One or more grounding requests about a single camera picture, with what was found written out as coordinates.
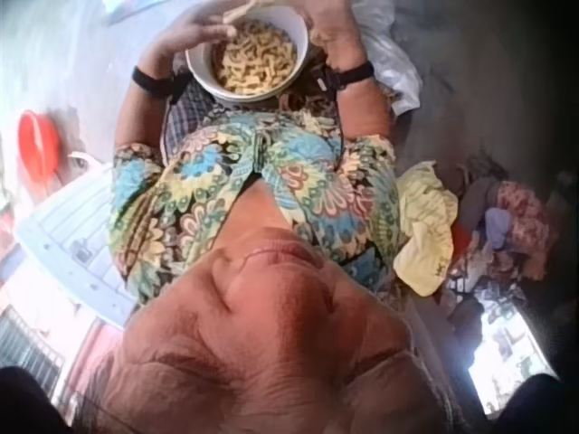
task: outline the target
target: concrete floor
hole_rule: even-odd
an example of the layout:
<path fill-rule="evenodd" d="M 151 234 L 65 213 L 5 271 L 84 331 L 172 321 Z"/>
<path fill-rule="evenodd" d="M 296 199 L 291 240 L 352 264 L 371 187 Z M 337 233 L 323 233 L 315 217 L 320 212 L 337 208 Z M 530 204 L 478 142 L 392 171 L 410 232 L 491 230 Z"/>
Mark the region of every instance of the concrete floor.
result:
<path fill-rule="evenodd" d="M 192 0 L 171 0 L 110 27 L 102 24 L 98 0 L 0 1 L 8 186 L 17 186 L 16 127 L 25 109 L 52 112 L 69 149 L 110 161 L 133 65 Z M 398 128 L 399 170 L 426 158 L 458 163 L 484 146 L 542 195 L 558 170 L 576 170 L 568 113 L 579 100 L 579 74 L 566 63 L 572 42 L 563 43 L 574 28 L 571 15 L 538 1 L 395 2 L 394 38 L 424 81 L 422 107 Z"/>

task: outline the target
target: window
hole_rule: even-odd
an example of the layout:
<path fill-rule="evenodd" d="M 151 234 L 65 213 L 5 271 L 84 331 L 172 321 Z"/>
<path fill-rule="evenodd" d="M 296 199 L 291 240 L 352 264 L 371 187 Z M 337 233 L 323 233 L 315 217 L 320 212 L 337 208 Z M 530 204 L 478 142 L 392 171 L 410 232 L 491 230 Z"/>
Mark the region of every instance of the window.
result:
<path fill-rule="evenodd" d="M 0 314 L 0 368 L 24 368 L 51 397 L 63 362 L 12 307 Z"/>

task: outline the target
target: pile of clothes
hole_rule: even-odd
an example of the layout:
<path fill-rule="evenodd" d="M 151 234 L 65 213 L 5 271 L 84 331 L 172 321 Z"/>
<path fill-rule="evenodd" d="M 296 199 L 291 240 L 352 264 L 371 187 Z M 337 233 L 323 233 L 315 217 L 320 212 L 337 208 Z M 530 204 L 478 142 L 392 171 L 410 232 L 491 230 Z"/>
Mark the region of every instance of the pile of clothes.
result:
<path fill-rule="evenodd" d="M 423 162 L 397 180 L 404 237 L 394 287 L 433 296 L 454 326 L 467 365 L 482 341 L 485 309 L 477 297 L 502 307 L 525 302 L 522 279 L 545 277 L 558 237 L 551 203 L 481 159 L 489 157 L 469 168 Z"/>

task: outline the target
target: red bucket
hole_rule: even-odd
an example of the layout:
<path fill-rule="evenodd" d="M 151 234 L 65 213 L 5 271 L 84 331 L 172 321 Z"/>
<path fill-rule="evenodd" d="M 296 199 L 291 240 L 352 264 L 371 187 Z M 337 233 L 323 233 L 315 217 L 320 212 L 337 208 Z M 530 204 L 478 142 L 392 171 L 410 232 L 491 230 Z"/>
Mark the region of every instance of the red bucket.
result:
<path fill-rule="evenodd" d="M 25 111 L 18 124 L 18 150 L 28 176 L 46 185 L 58 168 L 60 139 L 46 115 Z"/>

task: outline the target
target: yellow cloth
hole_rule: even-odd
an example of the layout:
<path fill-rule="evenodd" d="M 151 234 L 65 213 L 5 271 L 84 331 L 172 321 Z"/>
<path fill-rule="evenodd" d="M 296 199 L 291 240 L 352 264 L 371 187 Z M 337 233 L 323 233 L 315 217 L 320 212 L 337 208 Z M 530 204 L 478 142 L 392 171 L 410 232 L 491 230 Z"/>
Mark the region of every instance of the yellow cloth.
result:
<path fill-rule="evenodd" d="M 451 225 L 459 200 L 434 174 L 434 162 L 408 169 L 398 178 L 400 226 L 409 237 L 394 259 L 398 277 L 423 297 L 441 285 L 453 253 Z"/>

